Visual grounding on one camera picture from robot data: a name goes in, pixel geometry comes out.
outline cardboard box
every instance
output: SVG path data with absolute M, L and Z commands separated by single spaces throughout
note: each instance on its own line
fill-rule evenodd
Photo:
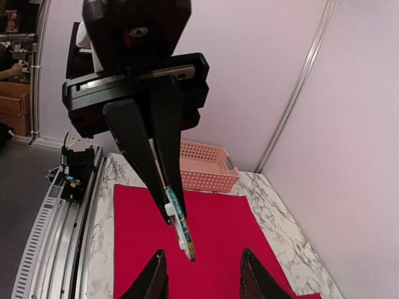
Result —
M 26 136 L 31 131 L 31 87 L 0 82 L 0 123 L 14 129 L 14 134 Z

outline pink wall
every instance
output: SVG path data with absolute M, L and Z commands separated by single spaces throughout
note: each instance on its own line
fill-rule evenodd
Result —
M 41 84 L 41 132 L 62 139 L 61 104 L 72 22 L 81 0 L 52 0 Z M 317 27 L 324 0 L 192 0 L 193 15 L 177 54 L 203 52 L 211 91 L 191 141 L 225 147 L 243 170 L 253 170 L 277 123 Z M 116 151 L 108 134 L 95 140 Z
M 350 299 L 399 296 L 399 2 L 341 0 L 265 175 Z

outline person's arm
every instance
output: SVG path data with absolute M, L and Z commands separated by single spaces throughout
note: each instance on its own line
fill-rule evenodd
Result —
M 14 64 L 11 69 L 0 72 L 0 80 L 5 80 L 9 77 L 18 76 L 20 74 L 22 74 L 22 65 Z

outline white object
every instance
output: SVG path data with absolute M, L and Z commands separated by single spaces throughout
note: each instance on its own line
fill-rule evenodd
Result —
M 80 48 L 83 49 L 91 49 L 92 54 L 93 54 L 93 66 L 94 66 L 94 72 L 101 72 L 104 70 L 102 67 L 99 58 L 97 57 L 97 54 L 95 53 L 93 47 L 92 47 L 92 42 L 90 40 L 89 35 L 87 34 L 86 31 L 86 26 L 84 22 L 81 22 L 79 24 L 79 28 L 77 29 L 77 35 L 76 35 L 76 45 Z
M 85 151 L 91 147 L 90 140 L 87 138 L 82 138 L 77 130 L 70 125 L 69 133 L 67 137 L 66 146 L 68 150 L 72 151 Z

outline aluminum track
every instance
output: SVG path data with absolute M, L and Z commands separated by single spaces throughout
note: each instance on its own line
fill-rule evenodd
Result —
M 54 178 L 37 214 L 19 265 L 12 299 L 80 297 L 87 236 L 105 158 L 95 148 L 93 172 L 81 204 L 60 198 Z

